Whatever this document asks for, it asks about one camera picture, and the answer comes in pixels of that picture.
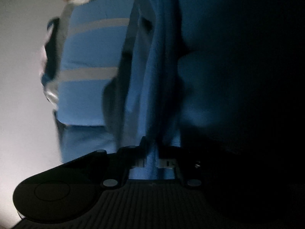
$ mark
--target ribbed panel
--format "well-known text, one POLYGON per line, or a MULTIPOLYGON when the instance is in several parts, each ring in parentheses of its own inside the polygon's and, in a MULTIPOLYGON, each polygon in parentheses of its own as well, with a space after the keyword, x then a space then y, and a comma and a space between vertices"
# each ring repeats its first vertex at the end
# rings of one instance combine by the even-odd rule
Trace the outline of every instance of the ribbed panel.
POLYGON ((45 225, 23 220, 15 229, 104 228, 285 228, 280 223, 244 225, 217 214, 203 194, 170 181, 128 181, 116 190, 103 192, 97 204, 81 217, 61 224, 45 225))

